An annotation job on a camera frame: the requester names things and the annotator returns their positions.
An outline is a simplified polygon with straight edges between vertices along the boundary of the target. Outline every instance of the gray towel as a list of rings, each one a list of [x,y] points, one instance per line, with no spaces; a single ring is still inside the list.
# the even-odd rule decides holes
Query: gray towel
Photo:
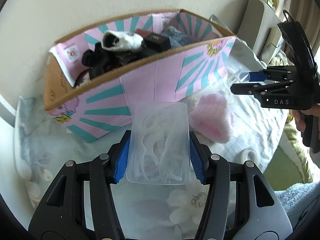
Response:
[[[295,184],[287,190],[276,191],[292,228],[296,228],[310,212],[320,196],[320,183]]]
[[[188,35],[177,30],[173,26],[165,27],[161,35],[169,38],[172,49],[193,43],[192,40],[188,37]]]

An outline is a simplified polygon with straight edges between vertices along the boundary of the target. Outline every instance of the floor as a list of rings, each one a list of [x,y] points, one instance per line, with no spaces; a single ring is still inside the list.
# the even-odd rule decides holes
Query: floor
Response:
[[[278,146],[264,174],[273,190],[286,190],[296,183],[303,183],[297,166]]]

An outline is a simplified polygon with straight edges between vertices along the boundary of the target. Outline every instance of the cardboard box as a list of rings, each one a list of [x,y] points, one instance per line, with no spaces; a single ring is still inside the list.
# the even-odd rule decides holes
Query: cardboard box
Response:
[[[62,71],[69,68],[71,75],[83,71],[82,54],[94,49],[107,29],[161,33],[165,25],[175,26],[195,43],[135,61],[79,88],[73,88]],[[56,41],[52,48],[44,108],[82,139],[94,141],[132,123],[139,101],[176,102],[224,77],[224,62],[235,39],[228,30],[183,9],[140,12],[90,25]]]

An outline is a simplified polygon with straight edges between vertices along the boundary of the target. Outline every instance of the metal screw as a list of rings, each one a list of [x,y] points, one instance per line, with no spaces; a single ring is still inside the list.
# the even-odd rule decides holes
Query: metal screw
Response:
[[[107,160],[109,158],[109,155],[107,153],[103,153],[100,155],[100,159]]]
[[[74,163],[74,161],[71,161],[71,160],[70,160],[70,161],[67,161],[67,162],[66,162],[66,166],[67,166],[67,167],[71,167],[71,166],[73,165],[73,163]]]
[[[247,165],[250,168],[254,167],[254,163],[252,161],[246,162],[245,165]]]
[[[212,154],[212,155],[211,155],[211,159],[213,159],[214,161],[217,161],[217,160],[220,159],[220,156],[217,155],[217,154]]]

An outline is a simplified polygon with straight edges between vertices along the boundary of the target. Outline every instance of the human hand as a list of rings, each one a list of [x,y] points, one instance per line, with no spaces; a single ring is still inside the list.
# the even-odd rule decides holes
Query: human hand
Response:
[[[302,110],[301,112],[303,112],[305,115],[314,115],[319,117],[318,128],[320,129],[320,105],[313,105],[310,109]],[[304,132],[304,130],[306,129],[306,123],[301,119],[300,111],[292,110],[292,115],[294,117],[294,121],[296,123],[297,129],[300,132]]]

